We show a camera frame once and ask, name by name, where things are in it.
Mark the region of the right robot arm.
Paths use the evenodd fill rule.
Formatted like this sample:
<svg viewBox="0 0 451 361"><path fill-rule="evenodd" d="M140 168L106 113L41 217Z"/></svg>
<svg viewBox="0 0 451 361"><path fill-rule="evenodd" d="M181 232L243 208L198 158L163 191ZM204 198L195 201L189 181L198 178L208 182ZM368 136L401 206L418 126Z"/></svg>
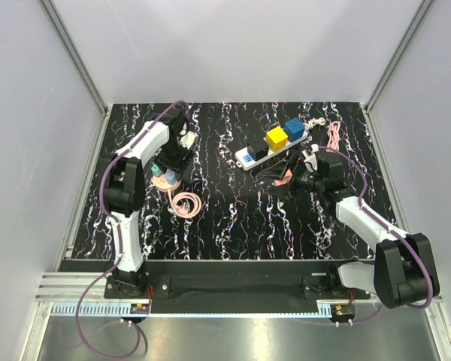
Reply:
<svg viewBox="0 0 451 361"><path fill-rule="evenodd" d="M428 237L410 234L374 211L364 199L365 191L357 193L347 184L347 167L363 174L345 154L321 147L311 156L294 150L259 176L274 181L270 191L283 201L315 194L325 213L374 249L373 263L344 263L326 279L331 296L343 298L358 289L377 295L389 309L427 308L440 292Z"/></svg>

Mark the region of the light blue plug adapter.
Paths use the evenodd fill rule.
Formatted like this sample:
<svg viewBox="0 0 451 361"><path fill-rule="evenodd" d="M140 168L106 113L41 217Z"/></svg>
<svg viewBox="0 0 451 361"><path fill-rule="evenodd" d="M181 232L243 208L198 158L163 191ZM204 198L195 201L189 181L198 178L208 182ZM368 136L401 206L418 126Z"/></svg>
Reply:
<svg viewBox="0 0 451 361"><path fill-rule="evenodd" d="M177 175L173 170L168 169L165 173L165 179L170 185L174 185L177 182Z"/></svg>

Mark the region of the black cube socket adapter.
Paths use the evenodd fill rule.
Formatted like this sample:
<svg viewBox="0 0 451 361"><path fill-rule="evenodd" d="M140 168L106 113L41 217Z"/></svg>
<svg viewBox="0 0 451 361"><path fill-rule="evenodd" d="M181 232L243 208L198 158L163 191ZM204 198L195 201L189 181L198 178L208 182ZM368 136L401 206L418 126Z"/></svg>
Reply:
<svg viewBox="0 0 451 361"><path fill-rule="evenodd" d="M247 152L254 161L259 161L268 155L269 146L263 139L253 139L247 145Z"/></svg>

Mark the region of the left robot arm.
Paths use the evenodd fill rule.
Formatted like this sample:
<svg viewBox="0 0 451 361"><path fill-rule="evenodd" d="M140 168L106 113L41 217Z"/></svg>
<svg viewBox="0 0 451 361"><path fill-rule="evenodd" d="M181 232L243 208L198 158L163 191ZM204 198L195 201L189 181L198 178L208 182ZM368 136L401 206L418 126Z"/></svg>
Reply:
<svg viewBox="0 0 451 361"><path fill-rule="evenodd" d="M160 114L151 114L137 135L105 159L99 204L113 230L115 269L128 273L121 289L132 298L147 290L147 279L137 273L144 263L138 231L146 197L144 166L152 162L161 176L173 175L180 181L198 139L189 121L186 103L176 102Z"/></svg>

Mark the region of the yellow cube socket adapter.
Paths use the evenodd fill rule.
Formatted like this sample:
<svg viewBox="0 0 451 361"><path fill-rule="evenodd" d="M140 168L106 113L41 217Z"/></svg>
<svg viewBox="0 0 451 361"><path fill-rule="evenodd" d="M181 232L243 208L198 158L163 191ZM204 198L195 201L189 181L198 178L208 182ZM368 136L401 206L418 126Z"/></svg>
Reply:
<svg viewBox="0 0 451 361"><path fill-rule="evenodd" d="M287 141L288 135L280 126L277 126L266 133L266 143L273 152L285 147Z"/></svg>

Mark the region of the teal plug adapter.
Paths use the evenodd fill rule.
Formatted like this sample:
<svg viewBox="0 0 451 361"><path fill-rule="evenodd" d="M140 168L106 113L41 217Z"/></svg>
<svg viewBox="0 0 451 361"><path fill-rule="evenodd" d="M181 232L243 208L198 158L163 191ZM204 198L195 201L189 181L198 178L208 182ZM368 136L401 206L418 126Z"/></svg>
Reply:
<svg viewBox="0 0 451 361"><path fill-rule="evenodd" d="M154 177L160 177L163 174L161 168L155 163L151 166L151 172Z"/></svg>

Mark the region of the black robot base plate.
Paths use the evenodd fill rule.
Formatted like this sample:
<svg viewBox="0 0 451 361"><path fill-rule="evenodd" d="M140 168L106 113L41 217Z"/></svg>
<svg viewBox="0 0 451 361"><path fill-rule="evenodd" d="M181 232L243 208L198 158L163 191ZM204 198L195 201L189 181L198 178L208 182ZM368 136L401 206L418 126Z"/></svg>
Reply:
<svg viewBox="0 0 451 361"><path fill-rule="evenodd" d="M152 302L152 314L235 317L305 315L317 302L368 300L361 290L339 284L333 260L153 260L144 263L139 286L108 278L107 299Z"/></svg>

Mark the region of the white multicolour power strip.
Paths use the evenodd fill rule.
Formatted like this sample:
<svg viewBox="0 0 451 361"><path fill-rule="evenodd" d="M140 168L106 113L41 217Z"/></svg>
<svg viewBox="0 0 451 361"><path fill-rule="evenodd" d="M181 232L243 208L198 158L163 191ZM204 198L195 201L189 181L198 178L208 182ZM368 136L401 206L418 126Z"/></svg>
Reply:
<svg viewBox="0 0 451 361"><path fill-rule="evenodd" d="M287 141L286 146L276 152L271 151L269 148L268 155L265 156L264 158L260 159L259 161L254 161L247 152L248 143L253 139L259 139L259 137L255 136L255 135L253 137L249 137L246 142L246 147L243 147L242 149L235 152L235 165L238 168L242 168L244 171L249 171L249 170L255 168L256 166L261 165L263 162L265 162L265 161L281 154L282 152L288 150L289 148L295 146L296 144L301 143L302 141L304 141L307 138L308 135L309 135L309 131L305 128L304 135L301 138L299 138L297 141L294 141L292 143Z"/></svg>

